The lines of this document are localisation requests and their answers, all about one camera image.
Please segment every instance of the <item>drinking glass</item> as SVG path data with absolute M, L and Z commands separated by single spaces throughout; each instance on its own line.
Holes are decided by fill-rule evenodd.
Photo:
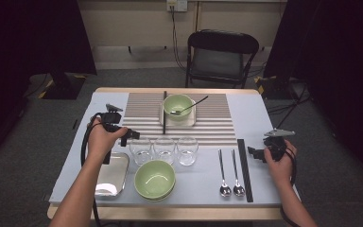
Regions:
M 151 141 L 148 138 L 133 139 L 130 143 L 130 152 L 135 163 L 140 166 L 152 160 Z
M 178 160 L 183 166 L 196 162 L 199 142 L 193 137 L 183 137 L 178 140 Z
M 168 137 L 160 137 L 154 142 L 154 151 L 156 159 L 163 160 L 173 164 L 175 160 L 176 143 Z

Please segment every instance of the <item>spoon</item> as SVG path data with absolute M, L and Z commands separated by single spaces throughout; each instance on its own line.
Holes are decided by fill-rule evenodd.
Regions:
M 180 115 L 183 111 L 188 110 L 188 109 L 190 109 L 190 108 L 194 107 L 195 105 L 199 104 L 201 101 L 205 100 L 207 97 L 208 97 L 208 96 L 206 96 L 206 97 L 205 97 L 205 98 L 203 98 L 202 100 L 200 100 L 200 101 L 198 101 L 198 102 L 194 103 L 193 105 L 191 105 L 191 106 L 189 106 L 189 107 L 185 108 L 185 109 L 184 109 L 184 110 L 182 110 L 182 111 L 172 111 L 172 112 L 170 112 L 170 114 L 173 114 L 173 115 Z
M 236 196 L 242 197 L 246 195 L 246 190 L 244 190 L 244 187 L 238 182 L 237 178 L 237 167 L 235 166 L 235 154 L 234 149 L 232 149 L 232 155 L 233 155 L 233 164 L 234 164 L 234 174 L 235 174 L 235 186 L 233 188 L 233 192 Z
M 220 195 L 223 197 L 229 197 L 232 194 L 231 188 L 225 183 L 225 173 L 223 172 L 223 162 L 222 162 L 222 150 L 217 151 L 219 153 L 220 170 L 222 171 L 222 186 L 220 187 Z

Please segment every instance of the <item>gray carpet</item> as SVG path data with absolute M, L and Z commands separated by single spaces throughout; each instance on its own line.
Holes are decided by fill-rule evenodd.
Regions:
M 32 77 L 29 92 L 38 88 L 43 75 Z M 101 70 L 89 76 L 77 100 L 28 98 L 23 116 L 0 148 L 0 226 L 46 226 L 47 201 L 79 127 L 98 87 L 183 87 L 179 68 Z M 303 86 L 296 85 L 299 93 Z M 229 85 L 195 81 L 194 87 L 230 88 Z M 246 88 L 254 88 L 250 79 Z M 288 105 L 291 100 L 265 100 L 267 108 Z M 287 111 L 271 114 L 279 125 Z M 363 226 L 363 166 L 340 144 L 316 103 L 300 104 L 281 129 L 295 131 L 288 139 L 299 149 L 296 185 L 302 202 L 319 226 Z M 127 222 L 134 226 L 184 226 L 172 222 Z M 194 222 L 189 226 L 248 226 L 247 222 Z M 282 221 L 255 221 L 253 226 L 285 226 Z

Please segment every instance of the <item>chair backrest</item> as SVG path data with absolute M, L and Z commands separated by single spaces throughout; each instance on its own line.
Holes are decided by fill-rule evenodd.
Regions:
M 248 34 L 204 29 L 190 35 L 188 46 L 189 52 L 192 46 L 200 49 L 255 55 L 258 52 L 259 43 Z

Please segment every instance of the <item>green bowl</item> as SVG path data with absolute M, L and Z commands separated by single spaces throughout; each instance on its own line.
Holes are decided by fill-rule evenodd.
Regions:
M 140 196 L 157 201 L 165 198 L 176 182 L 175 170 L 164 161 L 149 161 L 135 173 L 134 186 Z
M 174 115 L 174 114 L 171 114 L 170 112 L 182 111 L 185 108 L 193 105 L 193 103 L 194 103 L 193 100 L 189 96 L 171 95 L 171 96 L 168 96 L 164 100 L 164 103 L 163 103 L 164 112 L 170 119 L 176 120 L 176 121 L 181 121 L 181 120 L 184 120 L 187 118 L 187 116 L 191 113 L 192 108 L 181 112 L 180 115 Z

